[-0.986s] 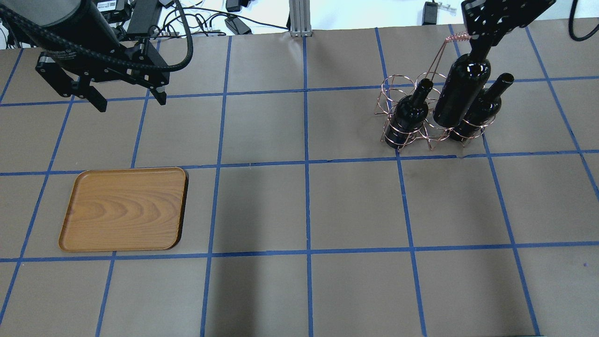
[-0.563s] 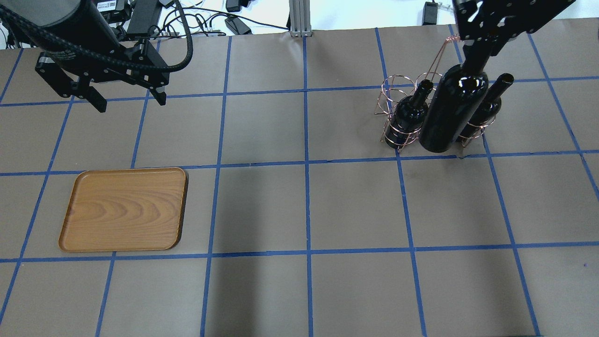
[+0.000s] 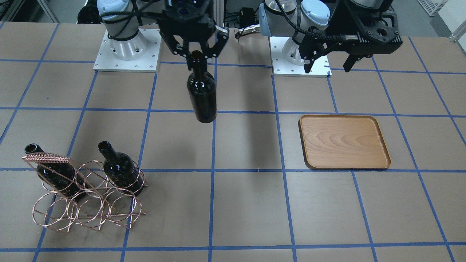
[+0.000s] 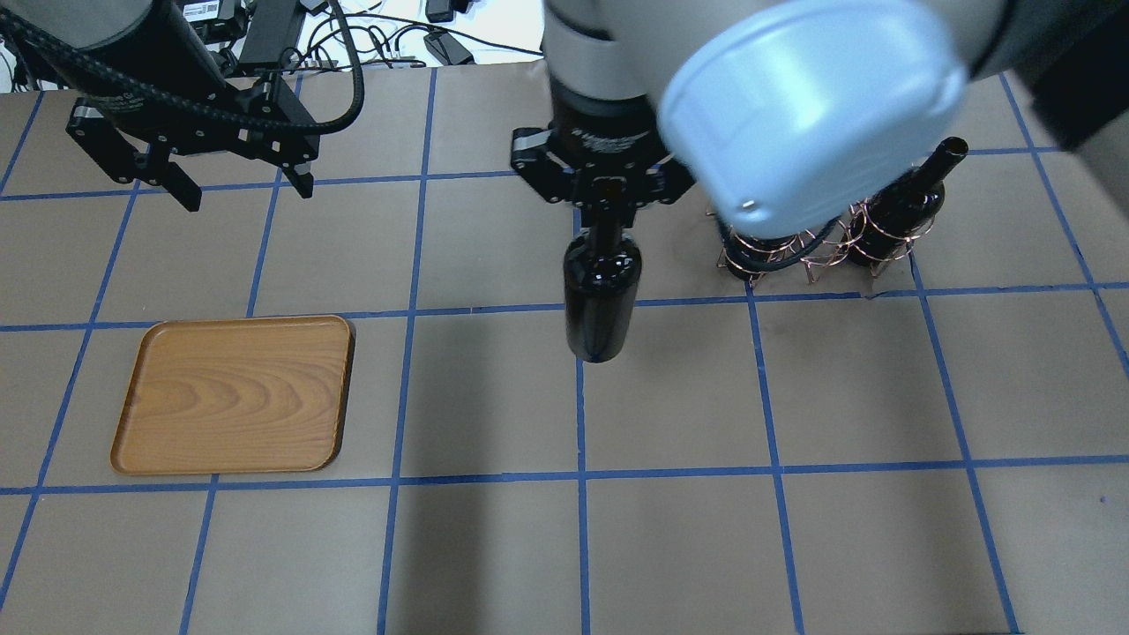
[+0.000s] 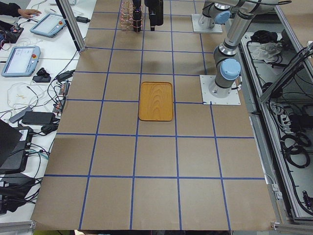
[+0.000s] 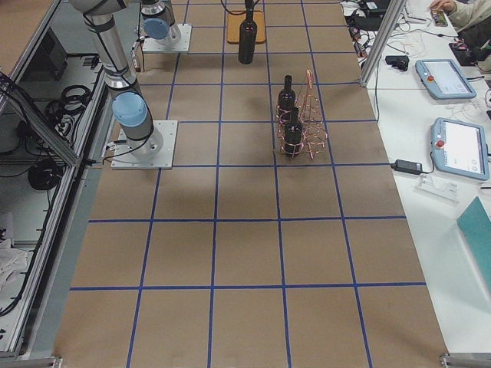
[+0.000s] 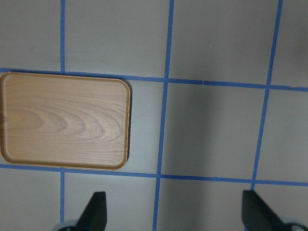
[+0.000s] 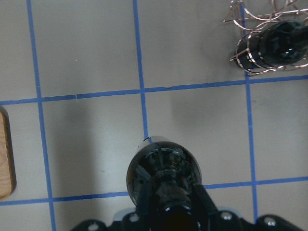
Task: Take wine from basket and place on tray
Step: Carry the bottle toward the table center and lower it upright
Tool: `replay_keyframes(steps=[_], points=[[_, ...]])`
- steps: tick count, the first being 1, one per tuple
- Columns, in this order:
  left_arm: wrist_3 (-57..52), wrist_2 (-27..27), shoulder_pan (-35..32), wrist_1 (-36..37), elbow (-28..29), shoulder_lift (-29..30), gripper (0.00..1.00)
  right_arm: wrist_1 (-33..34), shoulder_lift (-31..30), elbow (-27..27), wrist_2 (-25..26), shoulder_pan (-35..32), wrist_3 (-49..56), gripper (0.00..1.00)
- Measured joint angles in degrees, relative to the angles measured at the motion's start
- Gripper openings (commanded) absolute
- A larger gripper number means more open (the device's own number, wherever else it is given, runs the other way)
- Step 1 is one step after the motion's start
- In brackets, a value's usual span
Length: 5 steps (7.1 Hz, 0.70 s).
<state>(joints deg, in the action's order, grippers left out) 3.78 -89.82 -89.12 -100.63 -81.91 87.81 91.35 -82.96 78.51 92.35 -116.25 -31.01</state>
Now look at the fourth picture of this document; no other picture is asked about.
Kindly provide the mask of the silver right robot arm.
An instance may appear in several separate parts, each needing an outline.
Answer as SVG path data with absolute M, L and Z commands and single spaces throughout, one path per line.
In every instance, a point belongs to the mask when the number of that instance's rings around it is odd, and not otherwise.
M 702 188 L 739 233 L 834 220 L 933 149 L 968 84 L 1042 68 L 1124 1 L 546 1 L 552 120 L 511 134 L 548 201 Z

